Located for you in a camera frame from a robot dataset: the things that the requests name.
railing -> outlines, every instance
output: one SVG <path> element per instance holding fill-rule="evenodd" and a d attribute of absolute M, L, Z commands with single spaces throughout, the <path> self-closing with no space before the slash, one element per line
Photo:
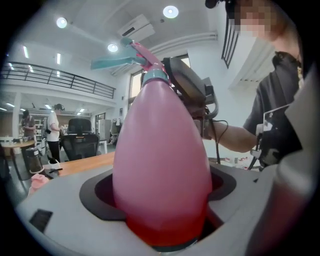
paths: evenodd
<path fill-rule="evenodd" d="M 76 74 L 22 62 L 6 63 L 0 78 L 60 86 L 110 99 L 114 98 L 115 92 L 113 87 Z"/>
<path fill-rule="evenodd" d="M 226 67 L 229 68 L 231 59 L 234 55 L 235 48 L 237 45 L 239 36 L 239 31 L 235 29 L 234 24 L 232 24 L 228 18 L 226 17 L 226 25 L 225 25 L 225 35 L 224 35 L 224 43 L 221 59 L 224 60 Z"/>

teal handle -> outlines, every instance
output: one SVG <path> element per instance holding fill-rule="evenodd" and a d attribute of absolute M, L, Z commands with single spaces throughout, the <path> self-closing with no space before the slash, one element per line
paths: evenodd
<path fill-rule="evenodd" d="M 132 40 L 128 37 L 122 38 L 120 43 L 123 47 L 119 49 L 119 53 L 115 52 L 112 54 L 113 56 L 104 56 L 92 60 L 91 69 L 98 70 L 113 68 L 132 63 L 145 66 L 147 64 L 147 60 L 143 57 L 137 56 L 138 51 L 130 45 L 131 42 Z"/>

grey surface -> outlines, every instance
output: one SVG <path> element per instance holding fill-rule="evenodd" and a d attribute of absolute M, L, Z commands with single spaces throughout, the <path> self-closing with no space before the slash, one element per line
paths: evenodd
<path fill-rule="evenodd" d="M 269 199 L 276 168 L 277 165 L 272 165 L 263 170 L 256 186 L 225 224 L 177 256 L 244 256 Z"/>
<path fill-rule="evenodd" d="M 261 172 L 220 164 L 211 165 L 218 170 L 233 176 L 236 180 L 236 187 L 230 194 L 221 200 L 209 202 L 210 209 L 225 223 L 235 214 L 250 193 L 253 192 L 257 186 L 257 183 L 255 183 L 254 180 L 259 178 Z"/>
<path fill-rule="evenodd" d="M 202 256 L 212 255 L 213 252 L 219 256 L 243 255 L 268 200 L 275 168 L 268 167 L 259 173 L 219 166 L 222 172 L 234 176 L 239 186 L 227 197 L 211 205 L 226 223 L 178 255 Z M 90 256 L 158 255 L 158 252 L 140 240 L 125 222 L 102 221 L 81 204 L 81 185 L 89 178 L 110 169 L 111 166 L 104 166 L 56 178 L 19 204 L 16 212 L 28 230 L 39 237 L 42 246 L 46 245 L 47 250 L 47 246 L 50 246 L 52 249 L 64 251 L 65 255 L 68 254 L 67 250 L 69 253 Z M 253 180 L 258 176 L 258 182 L 254 183 Z M 44 235 L 28 222 L 37 209 L 53 212 Z M 61 255 L 62 252 L 56 251 L 54 254 Z"/>
<path fill-rule="evenodd" d="M 103 166 L 51 180 L 20 203 L 16 212 L 30 228 L 29 219 L 37 209 L 52 211 L 44 234 L 53 242 L 79 254 L 90 256 L 156 256 L 158 253 L 139 239 L 121 221 L 103 221 L 87 211 L 79 198 L 82 184 L 110 170 Z"/>

standing person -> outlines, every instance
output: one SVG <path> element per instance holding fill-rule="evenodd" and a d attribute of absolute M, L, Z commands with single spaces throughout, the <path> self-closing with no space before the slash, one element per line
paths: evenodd
<path fill-rule="evenodd" d="M 48 116 L 47 127 L 51 131 L 47 137 L 46 141 L 48 142 L 49 149 L 52 155 L 52 158 L 56 159 L 60 163 L 60 147 L 59 147 L 59 121 L 57 115 L 61 114 L 64 108 L 61 104 L 54 105 L 54 111 Z"/>
<path fill-rule="evenodd" d="M 222 1 L 206 0 L 205 5 L 213 8 Z M 257 87 L 251 114 L 243 127 L 229 125 L 227 128 L 223 123 L 214 123 L 217 138 L 223 134 L 220 144 L 245 153 L 256 145 L 256 128 L 263 123 L 264 113 L 292 103 L 299 87 L 303 86 L 300 38 L 295 25 L 270 0 L 228 0 L 225 9 L 228 17 L 241 28 L 270 42 L 278 51 L 272 59 L 275 70 Z"/>
<path fill-rule="evenodd" d="M 23 111 L 22 120 L 20 126 L 23 129 L 24 137 L 31 137 L 37 143 L 37 137 L 35 136 L 36 124 L 33 116 L 29 114 L 28 110 Z"/>

black office chair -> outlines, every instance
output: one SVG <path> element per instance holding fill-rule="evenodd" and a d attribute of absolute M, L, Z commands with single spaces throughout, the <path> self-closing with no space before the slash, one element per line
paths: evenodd
<path fill-rule="evenodd" d="M 68 135 L 61 138 L 61 145 L 69 161 L 90 158 L 98 154 L 100 137 L 91 133 L 91 122 L 84 118 L 69 120 Z"/>
<path fill-rule="evenodd" d="M 62 147 L 70 161 L 94 157 L 98 153 L 100 137 L 97 134 L 65 135 Z"/>

